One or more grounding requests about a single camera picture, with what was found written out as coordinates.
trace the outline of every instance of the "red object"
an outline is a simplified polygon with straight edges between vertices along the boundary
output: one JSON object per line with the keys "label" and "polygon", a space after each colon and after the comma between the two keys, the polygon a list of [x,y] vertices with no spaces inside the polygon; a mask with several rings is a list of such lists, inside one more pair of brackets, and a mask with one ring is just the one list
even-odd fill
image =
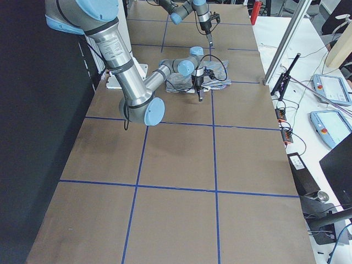
{"label": "red object", "polygon": [[252,10],[252,14],[251,14],[251,23],[252,23],[252,25],[255,25],[255,21],[257,21],[257,17],[259,15],[259,11],[260,11],[261,6],[262,6],[262,2],[261,1],[256,0],[254,2],[254,7],[253,7],[253,10]]}

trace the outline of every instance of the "folded cloth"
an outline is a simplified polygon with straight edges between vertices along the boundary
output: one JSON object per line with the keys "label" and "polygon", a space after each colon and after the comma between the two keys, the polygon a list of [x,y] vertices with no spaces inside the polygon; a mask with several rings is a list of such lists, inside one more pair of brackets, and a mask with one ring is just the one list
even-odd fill
{"label": "folded cloth", "polygon": [[[229,64],[228,60],[222,61],[224,64],[226,71]],[[204,67],[208,70],[213,70],[214,75],[217,79],[223,80],[226,77],[225,70],[220,62],[208,62],[203,61]],[[231,84],[231,80],[227,77],[224,81],[212,80],[209,76],[204,77],[203,88],[204,91],[208,90],[221,90],[224,89],[227,85]],[[167,92],[194,92],[192,88],[192,80],[191,75],[183,76],[179,73],[173,73],[166,80],[166,91]]]}

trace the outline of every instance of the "black tripod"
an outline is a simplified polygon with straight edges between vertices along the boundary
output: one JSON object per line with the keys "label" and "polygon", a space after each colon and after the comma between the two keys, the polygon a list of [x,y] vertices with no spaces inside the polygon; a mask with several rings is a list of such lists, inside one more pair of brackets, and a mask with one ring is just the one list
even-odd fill
{"label": "black tripod", "polygon": [[290,72],[293,66],[295,65],[295,63],[297,62],[299,56],[301,56],[301,53],[297,53],[296,57],[294,58],[288,70],[285,73],[281,73],[280,78],[277,80],[274,89],[270,93],[270,95],[273,96],[275,92],[278,91],[280,94],[280,97],[278,99],[279,101],[282,101],[282,99],[284,98],[286,88],[291,79]]}

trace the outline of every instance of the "white table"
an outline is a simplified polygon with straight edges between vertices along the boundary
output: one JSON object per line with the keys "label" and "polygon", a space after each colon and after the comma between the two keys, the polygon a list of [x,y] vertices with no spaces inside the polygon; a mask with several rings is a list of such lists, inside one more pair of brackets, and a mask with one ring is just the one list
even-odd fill
{"label": "white table", "polygon": [[[253,27],[254,34],[256,37],[259,50],[261,52],[261,60],[264,66],[265,71],[267,70],[276,48],[279,46],[281,38],[290,22],[290,18],[277,18],[277,17],[265,17],[260,16],[257,18],[256,25]],[[323,42],[321,41],[318,33],[314,29],[313,25],[309,19],[304,19],[301,22],[301,25],[292,39],[292,42],[286,52],[286,56],[282,61],[283,66],[289,66],[293,61],[292,59],[296,56],[297,53],[301,53],[301,56],[306,56],[312,52],[318,51],[320,48],[324,47]],[[300,58],[293,70],[291,71],[291,76],[299,81],[310,80],[314,73],[321,74],[324,64],[325,54],[327,49],[324,47],[318,52],[306,57]],[[324,74],[331,72],[332,68],[324,67]],[[269,83],[270,90],[273,89],[278,77],[281,72],[284,71],[284,68],[279,67],[276,70],[274,77]],[[333,76],[342,76],[339,70],[335,70],[329,75]],[[309,113],[312,111],[320,111],[326,109],[334,109],[330,105],[319,103],[318,99],[308,90],[304,93],[304,87],[299,84],[290,82],[284,98],[289,99],[294,102],[300,102],[299,110],[295,117],[294,122],[294,113],[293,108],[288,108],[286,112],[288,122],[294,124],[294,133],[299,135],[307,144],[306,152],[301,156],[302,160],[306,164],[308,170],[314,177],[315,181],[321,188],[321,190],[328,193],[330,200],[328,202],[338,205],[339,202],[334,195],[330,185],[328,184],[322,169],[319,165],[319,160],[321,160],[329,151],[324,142],[316,133],[315,128],[310,122]],[[286,101],[286,106],[296,107],[294,103]],[[347,117],[347,120],[352,123],[352,119]],[[301,154],[304,150],[304,144],[295,136],[293,136],[294,143],[287,146],[287,153],[298,152]],[[311,244],[315,254],[315,259],[317,264],[326,263],[328,259],[328,254],[333,249],[333,244],[329,245],[318,245],[316,244],[313,237],[311,237]],[[333,261],[334,264],[346,264],[352,262],[352,244],[349,246],[339,245],[334,253]]]}

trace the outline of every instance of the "chair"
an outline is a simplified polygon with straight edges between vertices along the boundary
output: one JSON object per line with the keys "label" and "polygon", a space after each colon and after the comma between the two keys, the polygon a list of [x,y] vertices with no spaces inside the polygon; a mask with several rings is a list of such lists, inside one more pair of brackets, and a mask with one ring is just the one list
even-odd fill
{"label": "chair", "polygon": [[[319,4],[321,0],[313,0],[307,10],[309,19],[313,21],[314,17],[319,14]],[[282,17],[283,12],[293,14],[298,6],[299,0],[284,0],[279,11],[279,17]]]}

